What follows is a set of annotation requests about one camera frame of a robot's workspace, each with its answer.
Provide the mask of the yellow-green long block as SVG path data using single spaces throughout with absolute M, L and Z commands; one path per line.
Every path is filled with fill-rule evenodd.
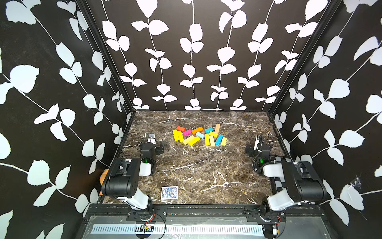
M 192 142 L 194 139 L 195 139 L 195 137 L 194 137 L 193 135 L 191 135 L 190 137 L 184 139 L 183 144 L 184 144 L 184 145 L 189 144 L 189 143 Z

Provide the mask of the red block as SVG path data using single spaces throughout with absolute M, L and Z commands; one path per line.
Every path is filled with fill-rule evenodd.
M 186 129 L 184 127 L 181 127 L 181 126 L 178 126 L 176 128 L 177 131 L 181 131 L 181 132 L 184 132 Z

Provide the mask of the magenta block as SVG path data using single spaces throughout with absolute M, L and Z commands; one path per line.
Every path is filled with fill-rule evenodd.
M 192 135 L 193 133 L 192 133 L 192 131 L 191 130 L 185 130 L 184 132 L 183 132 L 183 136 L 188 136 L 188 135 Z

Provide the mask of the yellow long block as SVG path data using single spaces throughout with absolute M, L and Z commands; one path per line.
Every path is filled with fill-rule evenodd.
M 195 138 L 193 138 L 189 143 L 188 145 L 189 146 L 193 146 L 194 144 L 196 144 L 198 141 L 200 141 L 201 138 L 199 136 L 196 136 Z

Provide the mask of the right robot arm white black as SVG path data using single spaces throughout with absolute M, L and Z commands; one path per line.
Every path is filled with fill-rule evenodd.
M 291 159 L 273 157 L 270 152 L 270 143 L 258 141 L 245 147 L 245 153 L 253 158 L 254 172 L 281 180 L 282 190 L 267 197 L 263 203 L 266 212 L 315 203 L 327 196 L 327 190 L 310 162 L 293 162 Z

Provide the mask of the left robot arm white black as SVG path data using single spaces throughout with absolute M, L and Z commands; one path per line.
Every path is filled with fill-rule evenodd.
M 152 213 L 152 199 L 139 189 L 139 177 L 154 175 L 157 156 L 163 152 L 163 144 L 145 142 L 140 145 L 139 158 L 114 159 L 101 183 L 102 194 L 123 201 L 133 210 Z

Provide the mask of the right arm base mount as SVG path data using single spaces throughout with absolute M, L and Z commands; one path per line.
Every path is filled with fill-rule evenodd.
M 248 222 L 259 224 L 276 224 L 286 221 L 286 215 L 283 211 L 271 211 L 265 205 L 245 206 L 243 215 Z

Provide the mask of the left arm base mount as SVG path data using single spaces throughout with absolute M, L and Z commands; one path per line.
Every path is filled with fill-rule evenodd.
M 136 223 L 154 223 L 166 221 L 168 207 L 166 205 L 153 205 L 151 211 L 134 210 L 128 212 L 126 220 Z

